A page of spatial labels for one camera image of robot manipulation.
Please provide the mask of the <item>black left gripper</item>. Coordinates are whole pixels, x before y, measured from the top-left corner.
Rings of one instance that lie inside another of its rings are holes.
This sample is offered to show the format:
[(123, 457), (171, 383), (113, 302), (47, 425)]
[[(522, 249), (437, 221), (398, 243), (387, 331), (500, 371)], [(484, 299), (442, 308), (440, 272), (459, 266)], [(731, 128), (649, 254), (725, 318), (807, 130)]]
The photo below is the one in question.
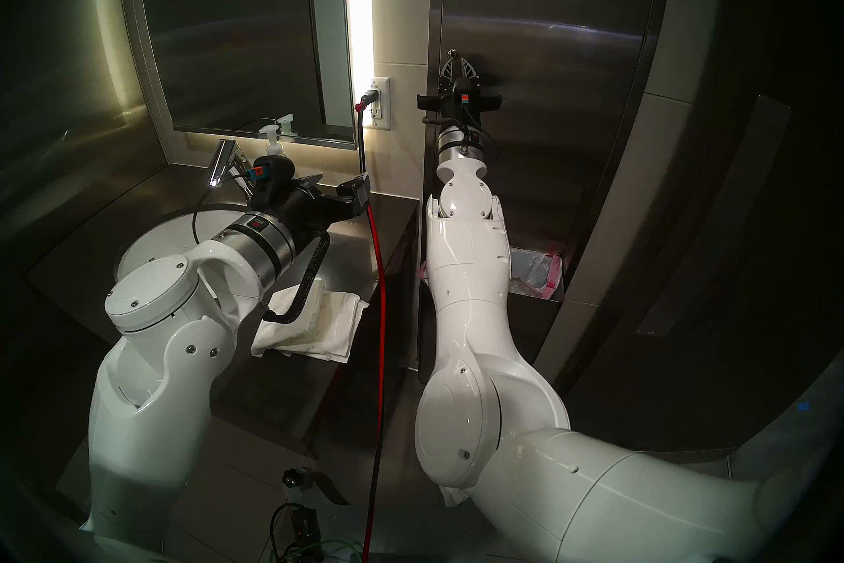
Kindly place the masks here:
[(304, 182), (267, 182), (261, 186), (261, 213), (271, 215), (291, 234), (322, 231), (344, 221), (344, 216), (366, 213), (370, 190), (367, 172), (337, 185), (337, 198)]

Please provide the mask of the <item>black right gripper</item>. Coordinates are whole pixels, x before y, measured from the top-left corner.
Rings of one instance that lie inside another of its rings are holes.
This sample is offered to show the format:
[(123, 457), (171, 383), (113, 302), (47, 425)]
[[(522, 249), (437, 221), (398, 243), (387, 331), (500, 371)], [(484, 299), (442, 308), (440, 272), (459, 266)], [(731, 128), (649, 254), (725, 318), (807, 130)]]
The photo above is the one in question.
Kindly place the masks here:
[(482, 131), (480, 115), (501, 107), (500, 95), (481, 93), (479, 74), (463, 57), (446, 58), (439, 71), (439, 82), (450, 84), (439, 94), (417, 95), (418, 109), (437, 114), (437, 117), (423, 118), (425, 124)]

